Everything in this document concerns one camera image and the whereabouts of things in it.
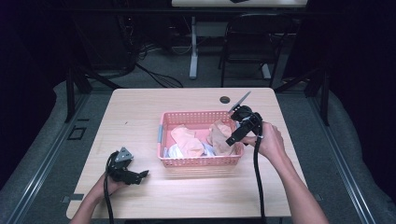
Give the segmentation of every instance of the black chair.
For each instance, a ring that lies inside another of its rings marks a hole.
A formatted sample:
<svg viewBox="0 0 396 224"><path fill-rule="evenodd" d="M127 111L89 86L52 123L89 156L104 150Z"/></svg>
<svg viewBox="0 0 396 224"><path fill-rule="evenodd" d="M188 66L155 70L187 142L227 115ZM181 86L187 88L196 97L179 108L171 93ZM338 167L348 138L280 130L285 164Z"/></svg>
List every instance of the black chair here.
<svg viewBox="0 0 396 224"><path fill-rule="evenodd" d="M266 63L273 64L269 84L272 87L282 44L291 27L291 18L279 14L248 13L231 19L219 61L221 87L224 86L226 63L256 63L259 69Z"/></svg>

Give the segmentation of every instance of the plastic basket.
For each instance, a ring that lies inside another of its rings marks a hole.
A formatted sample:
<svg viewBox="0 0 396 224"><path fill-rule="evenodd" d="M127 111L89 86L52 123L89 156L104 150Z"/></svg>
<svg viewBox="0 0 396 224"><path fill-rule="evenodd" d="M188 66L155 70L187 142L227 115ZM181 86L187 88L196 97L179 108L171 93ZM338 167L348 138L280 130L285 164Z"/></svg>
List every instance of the plastic basket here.
<svg viewBox="0 0 396 224"><path fill-rule="evenodd" d="M165 167L178 166L207 166L207 165L235 165L244 153L242 143L234 144L234 154L229 156L212 157L185 157L185 158L165 158L163 151L175 143L171 132L178 125L184 124L188 129L195 131L195 137L202 142L206 142L209 135L209 127L215 121L221 121L235 130L235 122L229 118L227 111L197 111L197 112L165 112L161 118L158 134L157 156Z"/></svg>

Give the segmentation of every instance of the beige cloth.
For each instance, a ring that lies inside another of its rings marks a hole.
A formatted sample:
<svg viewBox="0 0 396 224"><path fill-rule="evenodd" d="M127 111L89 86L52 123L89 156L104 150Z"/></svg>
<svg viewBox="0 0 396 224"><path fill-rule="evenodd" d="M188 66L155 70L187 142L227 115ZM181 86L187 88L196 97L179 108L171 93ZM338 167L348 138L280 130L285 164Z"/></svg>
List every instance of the beige cloth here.
<svg viewBox="0 0 396 224"><path fill-rule="evenodd" d="M186 128L184 124L172 130L171 135L184 157L200 157L204 153L204 145L195 138L195 131Z"/></svg>
<svg viewBox="0 0 396 224"><path fill-rule="evenodd" d="M231 127L225 125L221 120L210 125L210 134L207 143L213 146L216 156L229 156L235 154L234 145L228 146L225 142L233 133Z"/></svg>

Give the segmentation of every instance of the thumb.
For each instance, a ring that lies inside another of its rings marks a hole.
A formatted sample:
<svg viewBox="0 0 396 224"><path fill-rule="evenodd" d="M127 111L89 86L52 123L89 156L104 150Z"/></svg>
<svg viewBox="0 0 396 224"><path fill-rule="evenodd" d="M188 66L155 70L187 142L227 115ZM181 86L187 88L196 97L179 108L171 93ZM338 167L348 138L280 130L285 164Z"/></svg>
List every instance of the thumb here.
<svg viewBox="0 0 396 224"><path fill-rule="evenodd" d="M256 136L244 137L241 142L254 147L256 145Z"/></svg>

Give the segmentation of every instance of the light wood tabletop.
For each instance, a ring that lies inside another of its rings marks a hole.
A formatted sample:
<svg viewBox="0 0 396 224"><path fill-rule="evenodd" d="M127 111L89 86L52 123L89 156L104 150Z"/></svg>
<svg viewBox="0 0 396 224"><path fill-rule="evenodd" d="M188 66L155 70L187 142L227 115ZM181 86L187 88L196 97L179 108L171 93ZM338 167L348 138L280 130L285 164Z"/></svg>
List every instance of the light wood tabletop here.
<svg viewBox="0 0 396 224"><path fill-rule="evenodd" d="M248 91L242 103L281 131L285 147L299 176L300 163L276 96L268 88L120 89L115 90L93 141L75 194L88 193L104 173L110 154L126 147L134 159L133 172L149 170L140 185L120 189L111 197L114 218L259 217L260 199L253 167L253 147L236 165L165 168L157 157L157 138L163 112L228 111ZM219 98L228 96L223 104ZM290 216L285 190L276 170L259 156L265 214ZM67 216L73 217L81 201L71 201ZM106 203L92 217L108 218Z"/></svg>
<svg viewBox="0 0 396 224"><path fill-rule="evenodd" d="M173 7L305 7L307 0L172 0Z"/></svg>

